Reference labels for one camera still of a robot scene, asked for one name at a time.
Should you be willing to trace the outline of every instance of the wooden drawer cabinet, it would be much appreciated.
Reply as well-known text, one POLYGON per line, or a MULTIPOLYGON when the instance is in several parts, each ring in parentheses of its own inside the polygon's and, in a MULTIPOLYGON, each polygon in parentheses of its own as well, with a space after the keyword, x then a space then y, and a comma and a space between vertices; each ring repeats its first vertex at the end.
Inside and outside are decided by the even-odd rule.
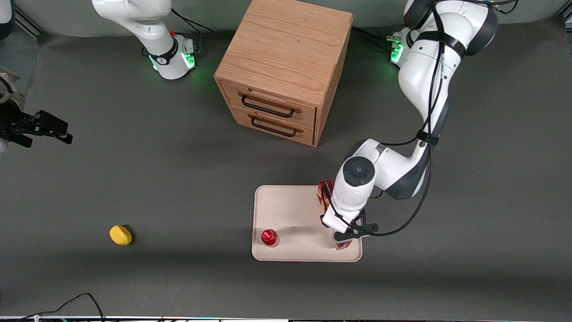
POLYGON ((316 147, 352 21, 295 0, 252 0, 214 74, 236 122, 316 147))

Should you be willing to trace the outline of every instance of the red bottle cap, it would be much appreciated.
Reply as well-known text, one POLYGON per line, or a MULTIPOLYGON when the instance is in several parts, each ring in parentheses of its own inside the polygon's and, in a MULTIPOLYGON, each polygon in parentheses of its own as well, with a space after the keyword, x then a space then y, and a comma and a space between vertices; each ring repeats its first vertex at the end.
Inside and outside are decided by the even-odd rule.
POLYGON ((267 246, 273 246, 278 242, 278 234, 273 229, 266 229, 262 232, 262 242, 267 246))

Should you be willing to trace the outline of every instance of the green led light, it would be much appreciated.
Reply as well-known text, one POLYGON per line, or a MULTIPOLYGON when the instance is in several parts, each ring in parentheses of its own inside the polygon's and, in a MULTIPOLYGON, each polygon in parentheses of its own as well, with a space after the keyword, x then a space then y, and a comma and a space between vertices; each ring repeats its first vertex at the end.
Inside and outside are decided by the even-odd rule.
POLYGON ((395 48, 393 50, 393 52, 391 53, 391 60, 393 62, 398 62, 399 58, 401 57, 401 53, 403 52, 403 45, 399 45, 397 46, 397 48, 395 48))
POLYGON ((182 59, 185 61, 186 66, 191 69, 194 67, 194 55, 181 53, 182 59))
POLYGON ((157 66, 155 66, 155 62, 153 61, 153 59, 151 58, 151 56, 149 56, 149 60, 151 60, 151 64, 153 64, 153 69, 157 70, 157 66))

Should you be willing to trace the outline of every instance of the gray table surface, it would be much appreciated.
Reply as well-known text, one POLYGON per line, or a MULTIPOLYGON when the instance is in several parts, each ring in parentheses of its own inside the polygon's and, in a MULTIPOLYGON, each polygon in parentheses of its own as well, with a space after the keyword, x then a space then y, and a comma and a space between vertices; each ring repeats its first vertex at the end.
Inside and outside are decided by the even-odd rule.
MULTIPOLYGON (((393 29, 379 29, 389 34, 393 29)), ((562 18, 502 25, 451 84, 435 173, 413 224, 355 264, 258 262, 263 184, 333 178, 360 139, 409 139, 398 70, 352 34, 320 147, 234 123, 212 78, 232 34, 166 81, 134 37, 39 39, 26 110, 70 123, 0 159, 0 315, 91 292, 106 315, 572 320, 572 57, 562 18), (109 239, 128 224, 137 244, 109 239)), ((411 148, 400 149, 410 153, 411 148)), ((417 199, 370 202, 382 230, 417 199)), ((95 315, 89 299, 64 315, 95 315)))

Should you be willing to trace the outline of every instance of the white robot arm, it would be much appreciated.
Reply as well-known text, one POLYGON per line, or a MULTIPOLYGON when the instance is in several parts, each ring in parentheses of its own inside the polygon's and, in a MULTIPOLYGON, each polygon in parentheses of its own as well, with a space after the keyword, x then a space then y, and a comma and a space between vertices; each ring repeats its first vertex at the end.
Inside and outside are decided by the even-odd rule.
POLYGON ((14 0, 0 0, 0 40, 14 29, 14 0))
MULTIPOLYGON (((356 223, 374 186, 393 199, 408 199, 419 191, 431 146, 439 140, 447 117, 449 82, 463 56, 480 52, 496 33, 496 15, 487 5, 456 0, 434 3, 435 0, 409 0, 404 15, 407 28, 390 38, 399 44, 402 38, 396 35, 407 39, 391 61, 401 67, 399 86, 423 120, 413 153, 403 156, 373 139, 357 142, 350 149, 337 173, 331 204, 322 219, 340 233, 338 238, 364 235, 352 229, 347 232, 348 223, 356 223), (443 30, 438 30, 433 8, 443 30), (441 54, 440 43, 444 44, 441 54), (438 73, 432 81, 435 69, 438 73), (429 116, 431 87, 433 110, 429 116)), ((372 227, 377 231, 375 224, 369 225, 372 227)))
POLYGON ((132 32, 149 52, 153 67, 168 80, 194 68, 193 41, 172 36, 161 18, 171 11, 171 0, 92 0, 97 13, 132 32))

